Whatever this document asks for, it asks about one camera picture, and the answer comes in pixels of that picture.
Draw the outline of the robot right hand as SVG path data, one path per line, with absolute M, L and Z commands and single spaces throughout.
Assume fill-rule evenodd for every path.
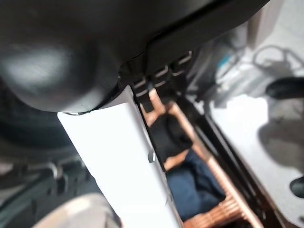
M 54 112 L 127 228 L 181 228 L 138 100 L 186 87 L 205 42 L 264 0 L 3 0 L 0 77 L 25 104 Z

